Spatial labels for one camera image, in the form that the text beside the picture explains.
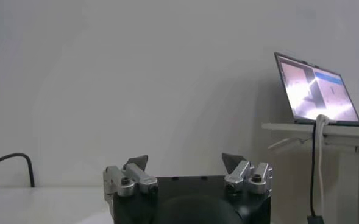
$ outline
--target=bolt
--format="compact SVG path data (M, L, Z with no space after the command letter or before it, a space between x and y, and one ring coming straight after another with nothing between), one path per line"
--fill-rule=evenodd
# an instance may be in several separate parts
M150 194L157 194L157 192L158 192L158 187L157 186L153 186L153 187L148 189L148 193L150 193Z
M234 191L235 191L235 187L232 186L231 184L227 184L227 185L226 185L226 191L227 191L227 192L234 192Z
M262 177L259 175L259 174L255 174L253 177L252 177L252 181L254 183L260 183L262 181Z
M127 177L122 177L121 178L121 185L128 185L130 184L130 179Z

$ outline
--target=white table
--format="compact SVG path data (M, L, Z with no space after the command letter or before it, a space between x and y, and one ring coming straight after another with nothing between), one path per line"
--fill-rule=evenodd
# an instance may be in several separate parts
M0 188L0 224L112 224L101 187Z
M265 123L265 130L311 138L312 125ZM338 224L359 223L359 127L325 126L324 142L341 152L338 177Z

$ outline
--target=laptop screen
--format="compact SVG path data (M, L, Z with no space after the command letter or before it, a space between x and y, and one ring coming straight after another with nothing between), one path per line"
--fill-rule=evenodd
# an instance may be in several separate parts
M335 121L359 121L339 74L278 53L275 57L295 119L324 114Z

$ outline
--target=white table surface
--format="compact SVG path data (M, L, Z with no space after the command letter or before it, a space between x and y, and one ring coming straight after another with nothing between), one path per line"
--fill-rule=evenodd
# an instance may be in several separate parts
M313 131L313 125L311 124L263 123L261 127L267 130L284 131L287 133L312 134ZM328 136L359 138L359 127L327 125L324 127L324 134Z
M0 224L112 224L101 187L0 188Z

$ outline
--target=white wall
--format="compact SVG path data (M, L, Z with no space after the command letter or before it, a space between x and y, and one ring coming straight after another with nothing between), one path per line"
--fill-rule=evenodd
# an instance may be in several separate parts
M0 156L29 154L39 186L99 186L130 156L199 175L240 153L275 166L274 219L303 222L308 154L268 155L260 129L290 117L274 51L342 73L359 112L359 0L0 1ZM0 164L1 186L27 180Z

